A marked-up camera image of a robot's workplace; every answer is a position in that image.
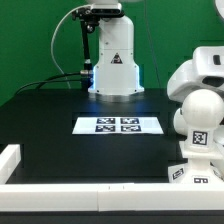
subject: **white robot part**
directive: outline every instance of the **white robot part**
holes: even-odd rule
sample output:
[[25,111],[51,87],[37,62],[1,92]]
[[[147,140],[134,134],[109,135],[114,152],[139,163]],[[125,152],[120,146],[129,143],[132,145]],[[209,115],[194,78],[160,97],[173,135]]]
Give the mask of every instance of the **white robot part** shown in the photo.
[[210,90],[194,91],[185,99],[182,113],[188,135],[180,148],[188,163],[169,167],[170,182],[223,183],[221,172],[210,165],[211,160],[224,159],[223,146],[214,142],[214,130],[224,116],[222,98]]
[[134,62],[134,26],[124,16],[100,21],[99,62],[94,67],[94,85],[89,93],[102,97],[125,97],[144,88],[139,85],[139,67]]
[[219,14],[224,18],[224,1],[223,0],[215,0],[215,4]]
[[95,3],[95,4],[115,4],[118,2],[140,2],[142,0],[87,0],[88,3]]
[[209,89],[224,93],[224,47],[198,47],[193,59],[183,63],[170,78],[167,94],[183,102],[193,91]]

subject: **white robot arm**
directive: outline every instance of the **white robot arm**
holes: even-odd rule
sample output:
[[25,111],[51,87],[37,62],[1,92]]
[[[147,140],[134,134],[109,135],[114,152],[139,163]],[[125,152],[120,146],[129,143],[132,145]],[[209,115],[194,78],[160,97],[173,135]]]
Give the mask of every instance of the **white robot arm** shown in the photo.
[[93,69],[90,96],[106,101],[126,101],[144,91],[134,62],[134,26],[122,15],[118,0],[88,0],[90,13],[99,20],[99,61]]

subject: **dark green backdrop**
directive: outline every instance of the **dark green backdrop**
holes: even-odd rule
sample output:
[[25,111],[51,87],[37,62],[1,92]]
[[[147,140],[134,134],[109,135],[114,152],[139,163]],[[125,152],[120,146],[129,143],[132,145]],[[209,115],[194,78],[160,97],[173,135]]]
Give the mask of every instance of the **dark green backdrop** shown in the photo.
[[[84,0],[0,0],[0,104],[11,98],[20,86],[59,74],[50,56],[52,34],[68,11],[83,4],[86,4]],[[123,6],[135,24],[135,60],[141,67],[146,88],[159,87],[147,22],[162,87],[166,87],[176,68],[192,57],[196,47],[224,45],[224,23],[213,0],[147,0],[147,18],[144,2]],[[94,33],[90,36],[94,62],[98,57],[97,42]],[[66,72],[82,68],[78,22],[71,19],[65,22],[55,52]]]

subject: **white block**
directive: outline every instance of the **white block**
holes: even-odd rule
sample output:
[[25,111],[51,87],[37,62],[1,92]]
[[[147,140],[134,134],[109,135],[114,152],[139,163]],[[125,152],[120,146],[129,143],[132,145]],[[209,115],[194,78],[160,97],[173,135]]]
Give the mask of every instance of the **white block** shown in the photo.
[[20,146],[8,145],[0,154],[0,184],[5,184],[21,160]]

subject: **black tabletop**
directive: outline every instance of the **black tabletop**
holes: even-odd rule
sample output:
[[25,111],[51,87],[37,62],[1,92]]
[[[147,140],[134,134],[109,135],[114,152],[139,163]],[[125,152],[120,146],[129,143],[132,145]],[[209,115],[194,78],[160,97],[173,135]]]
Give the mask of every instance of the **black tabletop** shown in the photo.
[[[96,101],[80,90],[24,91],[0,107],[1,148],[22,145],[7,184],[168,183],[168,166],[183,163],[172,125],[178,107],[165,90],[123,103]],[[78,117],[157,117],[164,134],[73,135]],[[211,223],[214,217],[224,220],[214,211],[74,212],[0,213],[0,223]]]

